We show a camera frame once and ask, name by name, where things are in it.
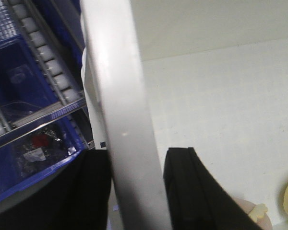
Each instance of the metal frame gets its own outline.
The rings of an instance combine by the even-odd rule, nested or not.
[[[82,0],[81,8],[84,91],[92,127],[104,121],[124,227],[170,230],[130,2]]]

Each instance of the storage bin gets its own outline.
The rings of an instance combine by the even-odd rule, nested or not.
[[[0,148],[0,201],[53,174],[83,149],[67,117]]]

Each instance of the blue plastic bin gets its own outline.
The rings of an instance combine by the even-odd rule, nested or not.
[[[24,158],[24,154],[28,152],[25,146],[32,144],[30,140],[36,132],[0,148],[0,201],[53,174],[58,168],[71,162],[84,149],[81,139],[68,118],[64,117],[50,124],[50,127],[56,127],[56,133],[60,133],[58,136],[62,142],[59,149],[53,146],[41,147],[45,155],[52,154],[44,161],[29,162]],[[29,164],[28,167],[34,170],[27,172],[27,169],[24,170],[25,164]]]

